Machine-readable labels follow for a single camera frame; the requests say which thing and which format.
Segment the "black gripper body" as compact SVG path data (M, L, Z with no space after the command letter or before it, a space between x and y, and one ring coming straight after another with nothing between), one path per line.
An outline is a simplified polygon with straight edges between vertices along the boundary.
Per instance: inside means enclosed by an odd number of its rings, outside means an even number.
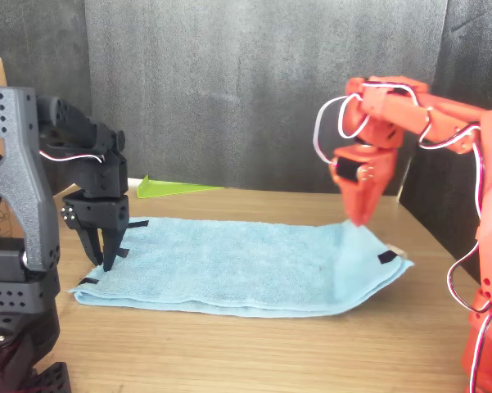
M71 193L62 200L61 217L71 229L122 231L129 225L129 199L126 195L89 198L83 193Z

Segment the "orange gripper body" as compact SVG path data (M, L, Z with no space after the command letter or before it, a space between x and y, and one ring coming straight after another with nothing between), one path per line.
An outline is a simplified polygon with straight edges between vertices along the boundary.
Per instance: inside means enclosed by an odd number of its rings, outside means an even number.
M383 193L394 176L397 153L363 144L339 147L329 165L332 179L339 187Z

